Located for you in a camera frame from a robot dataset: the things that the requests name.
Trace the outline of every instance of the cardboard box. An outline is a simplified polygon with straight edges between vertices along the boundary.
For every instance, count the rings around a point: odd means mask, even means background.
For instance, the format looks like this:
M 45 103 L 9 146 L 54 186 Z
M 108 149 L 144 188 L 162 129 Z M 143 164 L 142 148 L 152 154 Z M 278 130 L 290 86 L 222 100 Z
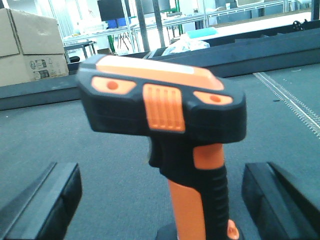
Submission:
M 68 75 L 53 18 L 0 9 L 0 87 Z

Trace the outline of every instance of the white stripe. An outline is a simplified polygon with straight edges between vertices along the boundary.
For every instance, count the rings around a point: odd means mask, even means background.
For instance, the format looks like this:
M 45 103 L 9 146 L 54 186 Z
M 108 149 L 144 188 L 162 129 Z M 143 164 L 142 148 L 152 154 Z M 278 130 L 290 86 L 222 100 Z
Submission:
M 295 115 L 320 139 L 320 117 L 302 101 L 286 90 L 264 72 L 253 74 L 266 85 L 279 99 L 294 112 Z

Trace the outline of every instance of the scanner grip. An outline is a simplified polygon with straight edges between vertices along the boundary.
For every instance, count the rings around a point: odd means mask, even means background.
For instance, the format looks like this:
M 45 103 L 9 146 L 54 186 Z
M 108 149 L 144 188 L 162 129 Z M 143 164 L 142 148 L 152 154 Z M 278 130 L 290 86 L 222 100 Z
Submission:
M 168 136 L 153 136 L 151 144 L 151 153 L 162 158 L 151 154 L 149 163 L 168 179 L 179 240 L 228 240 L 228 180 L 222 144 L 199 145 Z

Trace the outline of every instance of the blue bin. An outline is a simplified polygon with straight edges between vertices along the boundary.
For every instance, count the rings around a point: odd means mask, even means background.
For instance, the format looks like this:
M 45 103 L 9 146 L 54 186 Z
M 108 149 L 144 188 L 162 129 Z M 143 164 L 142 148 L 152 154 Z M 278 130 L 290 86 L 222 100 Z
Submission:
M 116 22 L 118 23 L 118 27 L 123 27 L 126 26 L 126 19 L 124 17 L 122 18 L 117 18 Z
M 117 28 L 116 20 L 108 20 L 106 22 L 108 23 L 108 28 L 109 29 L 116 29 Z

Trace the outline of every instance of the black rubber housing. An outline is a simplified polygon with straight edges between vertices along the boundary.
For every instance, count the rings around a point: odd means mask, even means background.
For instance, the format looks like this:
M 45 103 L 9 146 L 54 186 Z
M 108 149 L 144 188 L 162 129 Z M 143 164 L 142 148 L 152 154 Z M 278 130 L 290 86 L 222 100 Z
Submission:
M 80 65 L 77 80 L 81 100 L 91 128 L 96 132 L 150 136 L 161 134 L 149 128 L 143 100 L 143 86 L 152 83 L 176 87 L 182 92 L 182 108 L 186 130 L 185 138 L 199 142 L 200 145 L 212 143 L 232 143 L 241 141 L 246 135 L 247 113 L 246 98 L 234 82 L 221 79 L 224 90 L 208 90 L 180 84 L 142 79 L 120 74 L 108 74 L 96 70 L 96 63 L 105 55 L 95 55 Z M 128 94 L 102 93 L 91 86 L 94 76 L 129 80 L 136 87 Z M 233 102 L 228 105 L 205 104 L 194 96 L 194 91 L 230 96 Z

